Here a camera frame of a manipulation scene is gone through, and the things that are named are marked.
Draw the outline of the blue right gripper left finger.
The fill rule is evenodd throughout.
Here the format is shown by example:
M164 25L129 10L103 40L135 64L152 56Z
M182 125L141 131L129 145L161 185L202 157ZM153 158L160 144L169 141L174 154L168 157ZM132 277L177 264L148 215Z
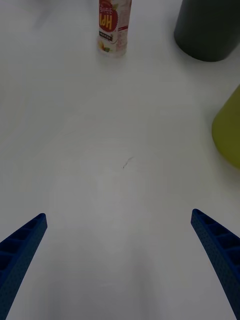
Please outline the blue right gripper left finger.
M40 213L0 243L0 319L7 318L47 228Z

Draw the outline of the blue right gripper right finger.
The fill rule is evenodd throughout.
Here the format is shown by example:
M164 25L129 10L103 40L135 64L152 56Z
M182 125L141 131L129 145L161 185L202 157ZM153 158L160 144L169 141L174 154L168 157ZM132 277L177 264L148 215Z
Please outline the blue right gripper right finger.
M192 210L190 223L236 319L240 319L240 238L198 209Z

